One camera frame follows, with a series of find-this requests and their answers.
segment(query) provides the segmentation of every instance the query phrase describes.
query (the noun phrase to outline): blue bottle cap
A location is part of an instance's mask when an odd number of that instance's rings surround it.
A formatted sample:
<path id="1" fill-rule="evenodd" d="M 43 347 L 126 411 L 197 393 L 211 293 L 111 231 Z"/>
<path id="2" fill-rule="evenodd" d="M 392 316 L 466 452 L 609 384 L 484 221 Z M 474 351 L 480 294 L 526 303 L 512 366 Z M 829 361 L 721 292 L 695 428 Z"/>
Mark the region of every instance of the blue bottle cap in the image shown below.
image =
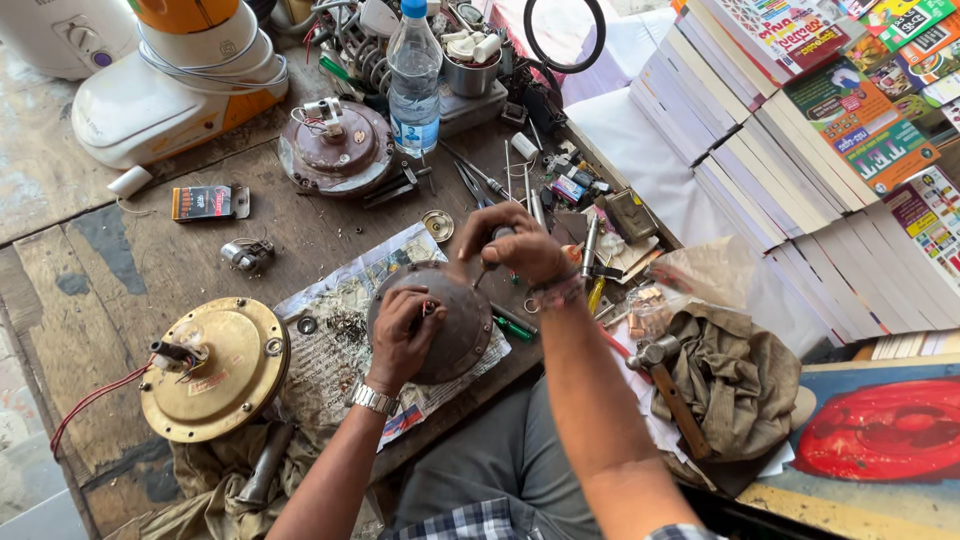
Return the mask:
<path id="1" fill-rule="evenodd" d="M 400 11 L 413 19 L 426 17 L 426 0 L 401 0 Z"/>

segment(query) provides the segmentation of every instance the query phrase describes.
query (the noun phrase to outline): silver metal watch strap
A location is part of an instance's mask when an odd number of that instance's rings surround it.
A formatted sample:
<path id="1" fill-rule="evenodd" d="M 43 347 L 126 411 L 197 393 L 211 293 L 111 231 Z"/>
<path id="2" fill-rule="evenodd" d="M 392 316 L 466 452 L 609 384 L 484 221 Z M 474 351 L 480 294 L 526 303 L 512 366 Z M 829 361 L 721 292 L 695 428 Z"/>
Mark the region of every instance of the silver metal watch strap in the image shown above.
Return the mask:
<path id="1" fill-rule="evenodd" d="M 357 382 L 353 386 L 353 394 L 347 400 L 348 405 L 361 405 L 387 416 L 393 416 L 400 401 L 381 394 L 370 388 L 363 382 Z"/>

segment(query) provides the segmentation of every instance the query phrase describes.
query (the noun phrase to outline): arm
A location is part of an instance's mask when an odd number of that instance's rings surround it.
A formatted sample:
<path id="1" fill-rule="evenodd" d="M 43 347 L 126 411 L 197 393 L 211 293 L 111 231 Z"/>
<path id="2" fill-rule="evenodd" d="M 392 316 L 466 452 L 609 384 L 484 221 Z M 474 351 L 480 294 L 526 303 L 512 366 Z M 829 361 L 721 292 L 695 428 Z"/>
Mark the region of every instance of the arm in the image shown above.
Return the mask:
<path id="1" fill-rule="evenodd" d="M 384 295 L 373 323 L 373 361 L 364 383 L 396 397 L 423 364 L 430 341 L 446 318 L 446 307 L 426 316 L 415 332 L 410 326 L 423 302 L 440 305 L 426 287 L 401 287 Z M 376 457 L 387 416 L 354 405 L 310 467 L 290 502 L 267 534 L 269 540 L 347 540 Z"/>
<path id="2" fill-rule="evenodd" d="M 490 230 L 516 235 L 490 244 Z M 458 254 L 480 253 L 531 283 L 572 271 L 560 246 L 517 204 L 474 212 Z M 550 408 L 557 433 L 597 523 L 610 540 L 637 540 L 665 525 L 700 520 L 663 467 L 636 409 L 636 397 L 614 364 L 581 295 L 540 314 Z"/>

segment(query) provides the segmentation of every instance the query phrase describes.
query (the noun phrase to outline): hand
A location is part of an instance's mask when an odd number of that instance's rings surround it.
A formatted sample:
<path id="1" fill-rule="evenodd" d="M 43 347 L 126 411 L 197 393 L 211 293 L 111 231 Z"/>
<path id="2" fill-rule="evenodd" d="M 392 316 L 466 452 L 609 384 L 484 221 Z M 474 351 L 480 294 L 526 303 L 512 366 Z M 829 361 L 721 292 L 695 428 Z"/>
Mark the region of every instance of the hand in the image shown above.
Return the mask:
<path id="1" fill-rule="evenodd" d="M 430 342 L 446 318 L 446 307 L 427 292 L 427 287 L 407 285 L 383 295 L 380 314 L 373 322 L 373 362 L 364 380 L 377 392 L 395 398 L 423 365 Z M 424 302 L 432 302 L 437 309 L 410 332 Z"/>
<path id="2" fill-rule="evenodd" d="M 513 227 L 516 234 L 488 243 L 492 231 L 501 225 Z M 513 202 L 470 214 L 457 258 L 466 261 L 477 253 L 483 260 L 506 264 L 530 284 L 573 270 L 573 263 L 564 256 L 557 240 L 523 206 Z"/>

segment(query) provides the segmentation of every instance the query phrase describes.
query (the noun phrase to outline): gray trousers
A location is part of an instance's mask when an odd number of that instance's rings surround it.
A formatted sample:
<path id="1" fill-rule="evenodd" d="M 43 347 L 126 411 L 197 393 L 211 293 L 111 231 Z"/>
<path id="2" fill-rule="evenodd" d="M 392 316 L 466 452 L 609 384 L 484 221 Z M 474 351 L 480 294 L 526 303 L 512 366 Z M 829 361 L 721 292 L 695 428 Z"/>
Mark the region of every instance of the gray trousers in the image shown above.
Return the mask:
<path id="1" fill-rule="evenodd" d="M 557 437 L 546 379 L 505 391 L 413 466 L 393 530 L 506 497 L 520 539 L 538 540 L 535 529 L 544 540 L 602 537 Z"/>

